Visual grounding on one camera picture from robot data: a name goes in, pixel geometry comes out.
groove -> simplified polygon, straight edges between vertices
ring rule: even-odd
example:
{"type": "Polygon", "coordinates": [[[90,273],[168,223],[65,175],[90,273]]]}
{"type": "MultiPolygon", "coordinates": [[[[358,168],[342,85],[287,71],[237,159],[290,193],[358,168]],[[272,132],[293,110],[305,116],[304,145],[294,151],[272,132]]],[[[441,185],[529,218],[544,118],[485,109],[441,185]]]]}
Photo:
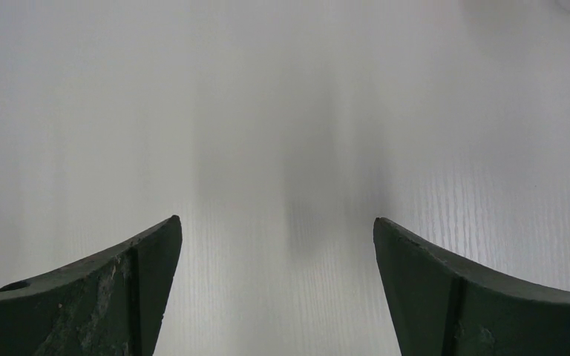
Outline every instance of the groove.
{"type": "Polygon", "coordinates": [[[462,328],[459,320],[465,299],[466,284],[467,281],[461,277],[453,278],[451,282],[447,317],[445,318],[445,336],[442,341],[442,356],[451,356],[456,353],[457,341],[462,335],[462,330],[458,330],[458,328],[462,328]]]}

worn surface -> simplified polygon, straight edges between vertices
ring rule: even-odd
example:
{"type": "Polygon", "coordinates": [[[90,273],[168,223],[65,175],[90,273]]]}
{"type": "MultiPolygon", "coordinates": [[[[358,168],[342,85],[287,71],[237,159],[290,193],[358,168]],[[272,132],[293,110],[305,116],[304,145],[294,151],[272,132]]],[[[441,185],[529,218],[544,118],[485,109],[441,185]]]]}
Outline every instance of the worn surface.
{"type": "Polygon", "coordinates": [[[181,245],[180,220],[172,217],[1,288],[0,355],[152,355],[181,245]]]}
{"type": "Polygon", "coordinates": [[[374,240],[403,356],[570,355],[570,291],[486,268],[386,219],[374,240]]]}

white surface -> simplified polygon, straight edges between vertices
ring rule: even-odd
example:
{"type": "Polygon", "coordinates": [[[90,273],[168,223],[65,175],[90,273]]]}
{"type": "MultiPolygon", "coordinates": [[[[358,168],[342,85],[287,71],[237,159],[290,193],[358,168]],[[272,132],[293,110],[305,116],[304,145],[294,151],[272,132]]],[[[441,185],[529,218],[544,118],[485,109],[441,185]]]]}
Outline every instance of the white surface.
{"type": "Polygon", "coordinates": [[[570,14],[0,1],[0,286],[171,214],[157,355],[398,355],[379,215],[570,290],[570,14]]]}

hole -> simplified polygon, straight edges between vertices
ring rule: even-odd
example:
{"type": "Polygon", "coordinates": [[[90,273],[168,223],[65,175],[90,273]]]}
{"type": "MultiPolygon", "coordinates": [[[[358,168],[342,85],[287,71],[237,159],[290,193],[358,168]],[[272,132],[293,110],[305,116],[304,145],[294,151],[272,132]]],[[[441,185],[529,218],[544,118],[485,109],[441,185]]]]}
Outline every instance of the hole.
{"type": "Polygon", "coordinates": [[[16,289],[23,289],[29,287],[29,282],[26,280],[20,280],[18,282],[10,283],[7,286],[0,288],[0,291],[15,291],[16,289]]]}

wood grain texture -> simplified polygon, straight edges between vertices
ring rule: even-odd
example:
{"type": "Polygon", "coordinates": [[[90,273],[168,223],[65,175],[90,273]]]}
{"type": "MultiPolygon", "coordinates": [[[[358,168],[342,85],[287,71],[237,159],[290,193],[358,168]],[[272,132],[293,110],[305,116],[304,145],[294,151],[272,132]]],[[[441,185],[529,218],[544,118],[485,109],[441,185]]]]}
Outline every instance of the wood grain texture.
{"type": "Polygon", "coordinates": [[[179,214],[157,355],[398,355],[386,216],[570,290],[549,1],[0,3],[0,286],[179,214]]]}

